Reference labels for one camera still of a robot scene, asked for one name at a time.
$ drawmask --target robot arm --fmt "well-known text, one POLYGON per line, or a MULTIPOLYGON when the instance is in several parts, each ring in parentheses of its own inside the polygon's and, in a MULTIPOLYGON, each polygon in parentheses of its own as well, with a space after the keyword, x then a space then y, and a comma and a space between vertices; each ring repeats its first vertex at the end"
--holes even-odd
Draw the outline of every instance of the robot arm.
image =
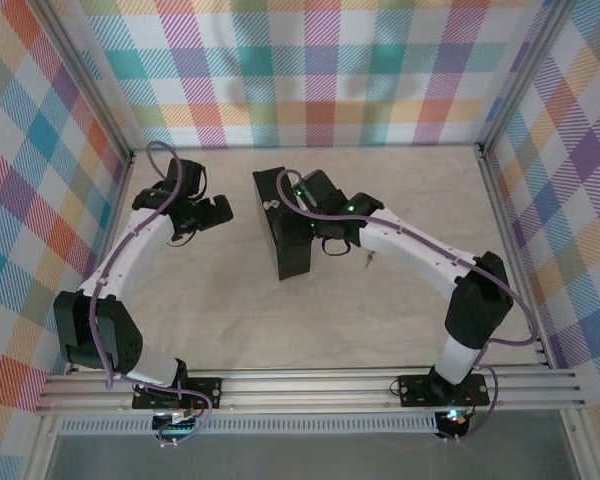
MULTIPOLYGON (((140 280, 149 271, 158 250, 169 239, 178 240, 183 235, 193 235, 233 218, 224 196, 215 197, 212 203, 209 199, 202 199, 204 191, 198 194, 204 167, 187 160, 182 163, 185 182, 176 200, 161 215, 139 230, 136 237, 119 252, 106 283, 100 280, 102 268, 113 253, 109 254, 77 292, 61 292, 56 298, 54 311, 61 351, 67 361, 90 368, 103 368, 91 336, 88 318, 90 301, 96 287, 101 284, 96 309, 97 325, 113 370, 147 384, 149 389, 151 385, 202 389, 201 385, 193 383, 194 379, 187 377, 183 361, 143 343, 142 335, 127 310, 140 280)), ((172 160, 167 178, 136 197, 125 233, 114 245, 112 252, 117 250, 127 233, 136 232, 136 227, 165 203, 165 199, 173 192, 175 175, 172 160)), ((506 283, 502 260, 490 252, 476 257, 472 253, 449 247, 411 227, 381 202, 364 193, 347 199, 321 170, 305 177, 293 187, 293 191, 310 212, 342 217, 340 221, 309 221, 298 216, 298 221, 310 222, 315 236, 346 240, 358 247, 389 255, 418 272, 449 300, 445 320, 449 338, 440 360, 430 372, 426 388, 435 393, 437 405, 452 403, 455 387, 462 385, 467 378, 480 351, 513 304, 511 297, 470 267, 479 266, 506 283), (401 225, 408 231, 415 232, 420 239, 387 224, 401 225)), ((190 398, 178 396, 175 404, 167 402, 164 408, 183 408, 190 401, 190 398)))
POLYGON ((449 337, 429 380, 440 401, 451 402, 455 387, 467 378, 487 340, 513 306, 509 295, 470 267, 480 267, 508 285, 503 261, 491 252, 478 257, 450 247, 407 224, 367 194, 347 199, 322 170, 292 188, 314 214, 310 225, 317 237, 342 239, 388 255, 420 274, 449 300, 445 320, 449 337), (321 215, 342 220, 316 219, 321 215))
POLYGON ((184 181, 175 200, 144 228, 137 227, 154 214, 173 192, 177 177, 175 161, 169 166, 167 177, 152 188, 143 190, 134 200, 129 222, 120 239, 98 269, 77 292, 61 292, 54 302, 61 352, 72 363, 89 368, 103 368, 89 329, 88 310, 104 265, 129 233, 135 235, 123 248, 102 283, 98 294, 96 318, 98 331, 113 370, 142 383, 171 387, 186 381, 186 365, 144 344, 142 335, 128 312, 142 278, 149 271, 158 251, 169 240, 184 235, 195 235, 233 218, 224 195, 213 203, 202 198, 201 177, 206 178, 204 167, 182 160, 184 181))

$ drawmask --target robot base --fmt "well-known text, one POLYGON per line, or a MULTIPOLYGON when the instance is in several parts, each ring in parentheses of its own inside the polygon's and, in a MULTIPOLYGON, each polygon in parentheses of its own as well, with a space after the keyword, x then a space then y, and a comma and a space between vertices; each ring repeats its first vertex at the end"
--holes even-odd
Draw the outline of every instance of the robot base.
MULTIPOLYGON (((220 397, 222 396, 221 378, 186 378, 181 383, 181 388, 204 393, 211 399, 213 408, 220 407, 220 397)), ((206 409, 204 400, 191 395, 177 393, 164 393, 151 390, 151 387, 135 390, 133 410, 198 410, 206 409)))
POLYGON ((453 388, 448 400, 440 398, 431 387, 431 375, 398 377, 398 392, 402 407, 484 407, 489 405, 489 393, 484 377, 477 373, 453 388))

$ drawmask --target plaid wall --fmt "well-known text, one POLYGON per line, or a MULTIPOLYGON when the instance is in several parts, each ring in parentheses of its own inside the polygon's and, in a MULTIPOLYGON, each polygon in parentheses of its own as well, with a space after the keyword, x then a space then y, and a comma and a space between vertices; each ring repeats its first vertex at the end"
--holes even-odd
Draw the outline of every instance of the plaid wall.
POLYGON ((51 313, 94 264, 122 172, 25 0, 0 1, 0 479, 14 478, 46 374, 51 313))
POLYGON ((203 148, 473 143, 541 3, 81 0, 147 139, 203 148))
POLYGON ((500 87, 500 91, 498 92, 498 96, 495 101, 491 105, 491 109, 489 110, 489 114, 487 115, 487 119, 482 125, 480 129, 480 134, 478 135, 477 142, 482 143, 487 138, 491 127, 500 113, 500 109, 502 107, 502 102, 511 92, 511 87, 515 84, 516 78, 518 77, 518 72, 521 67, 525 64, 530 54, 531 45, 538 37, 542 30, 542 26, 544 25, 549 13, 553 6, 557 3, 558 0, 543 0, 536 17, 533 19, 533 23, 527 32, 524 41, 522 42, 522 46, 516 55, 515 60, 511 63, 509 67, 509 71, 507 72, 507 76, 500 87))
POLYGON ((495 149, 542 321, 600 443, 600 0, 580 0, 495 149))
MULTIPOLYGON (((127 125, 127 121, 124 118, 124 115, 122 115, 121 113, 120 105, 116 100, 115 95, 113 95, 111 88, 108 86, 107 82, 105 82, 102 73, 100 72, 100 69, 98 69, 91 52, 85 44, 84 38, 78 33, 73 19, 69 16, 69 12, 64 3, 64 0, 48 1, 50 6, 55 10, 59 18, 61 19, 63 26, 70 35, 74 46, 82 55, 83 64, 91 74, 92 80, 94 80, 94 82, 98 86, 100 90, 100 95, 103 97, 105 103, 109 106, 109 109, 111 110, 111 113, 115 118, 118 128, 122 131, 122 134, 124 135, 127 143, 129 145, 132 145, 133 135, 131 133, 131 130, 129 129, 129 126, 127 125)), ((135 147, 144 148, 145 145, 135 145, 135 147)))

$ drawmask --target purple cable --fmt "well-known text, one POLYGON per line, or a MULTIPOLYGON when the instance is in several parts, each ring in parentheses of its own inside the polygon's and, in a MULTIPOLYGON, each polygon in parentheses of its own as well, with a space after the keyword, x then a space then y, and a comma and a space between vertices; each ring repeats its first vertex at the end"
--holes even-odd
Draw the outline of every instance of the purple cable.
MULTIPOLYGON (((173 189, 173 191, 171 192, 169 197, 165 200, 165 202, 162 205, 160 205, 160 207, 158 209, 156 209, 151 215, 149 215, 143 222, 138 224, 138 226, 136 228, 134 228, 133 231, 129 232, 125 237, 123 237, 123 239, 120 241, 120 243, 118 244, 116 249, 113 251, 113 253, 109 257, 109 260, 107 260, 106 264, 104 265, 104 268, 102 269, 102 273, 100 274, 100 278, 98 278, 96 287, 93 291, 91 301, 89 302, 89 328, 91 330, 91 335, 93 337, 93 343, 96 347, 96 350, 98 351, 98 355, 100 356, 100 360, 102 361, 104 371, 107 375, 107 380, 106 380, 106 384, 105 384, 107 389, 111 389, 111 387, 113 386, 114 372, 113 372, 113 367, 112 367, 111 363, 109 362, 109 357, 107 356, 107 352, 102 343, 102 339, 100 338, 100 332, 98 331, 98 320, 96 317, 96 305, 98 302, 98 297, 100 296, 100 291, 102 290, 103 285, 106 283, 106 279, 109 275, 109 272, 111 271, 111 268, 113 267, 117 258, 120 256, 120 254, 125 249, 125 247, 129 244, 129 242, 133 239, 133 237, 138 236, 138 234, 144 227, 146 227, 147 225, 149 225, 149 223, 151 223, 153 220, 155 220, 158 217, 158 215, 160 215, 171 204, 171 202, 173 202, 173 200, 178 195, 178 192, 180 191, 180 187, 182 186, 182 162, 180 160, 180 157, 178 156, 178 153, 173 148, 171 148, 171 146, 167 145, 164 142, 160 142, 158 140, 149 142, 149 144, 147 145, 147 157, 149 157, 149 162, 151 163, 151 166, 153 167, 153 169, 162 178, 165 178, 165 176, 160 171, 158 166, 156 165, 155 161, 153 160, 153 155, 151 154, 151 148, 154 146, 159 146, 159 147, 166 149, 172 155, 173 159, 176 161, 176 165, 178 167, 178 178, 176 180, 175 188, 173 189)), ((133 382, 133 383, 140 383, 137 380, 134 380, 134 379, 126 377, 126 376, 122 376, 122 378, 124 378, 125 380, 128 380, 130 382, 133 382)), ((170 393, 184 393, 187 395, 199 397, 207 403, 208 408, 207 408, 207 413, 205 414, 204 418, 198 423, 198 426, 191 431, 191 433, 182 437, 179 441, 173 442, 173 445, 176 447, 178 445, 180 445, 181 443, 189 440, 194 435, 194 433, 196 433, 198 431, 198 429, 206 423, 209 416, 211 415, 211 412, 213 410, 213 403, 211 402, 211 399, 208 396, 206 396, 204 393, 196 392, 194 390, 185 390, 185 389, 181 389, 181 388, 162 387, 162 386, 153 385, 150 383, 146 383, 145 385, 148 385, 153 390, 159 390, 159 391, 170 392, 170 393)), ((161 444, 165 445, 164 438, 162 437, 162 430, 163 429, 158 430, 158 438, 160 439, 161 444)))
POLYGON ((166 143, 157 140, 149 142, 149 144, 147 145, 147 156, 149 157, 149 161, 151 162, 151 165, 156 170, 156 172, 158 172, 158 174, 162 176, 162 178, 164 178, 164 174, 160 171, 160 169, 153 160, 153 156, 151 155, 151 148, 153 146, 163 147, 167 149, 169 153, 171 153, 171 155, 173 155, 173 158, 175 159, 176 164, 178 166, 178 179, 176 180, 176 186, 173 189, 173 192, 171 192, 171 195, 169 195, 167 200, 165 200, 165 202, 162 205, 160 205, 160 207, 157 210, 155 210, 151 215, 149 215, 142 223, 140 223, 133 231, 129 232, 120 241, 116 249, 109 257, 109 260, 105 263, 104 268, 102 269, 102 273, 100 274, 100 278, 98 278, 98 281, 96 283, 96 288, 93 291, 91 302, 89 302, 89 328, 91 330, 91 336, 93 337, 93 343, 95 344, 96 350, 98 351, 98 355, 100 356, 100 360, 102 361, 104 371, 107 374, 107 389, 110 389, 113 386, 113 367, 109 362, 109 357, 107 357, 107 352, 100 338, 100 332, 98 331, 96 304, 98 302, 98 297, 100 296, 100 291, 102 290, 103 285, 106 283, 106 279, 109 276, 109 272, 111 271, 113 264, 120 256, 120 253, 122 253, 124 248, 127 246, 127 244, 131 241, 133 237, 138 236, 140 230, 142 230, 149 223, 155 220, 158 217, 158 215, 160 215, 164 211, 164 209, 167 208, 171 204, 171 202, 173 202, 173 200, 176 198, 176 195, 178 195, 178 192, 180 191, 180 186, 182 185, 182 162, 180 161, 180 157, 178 156, 176 151, 166 143))

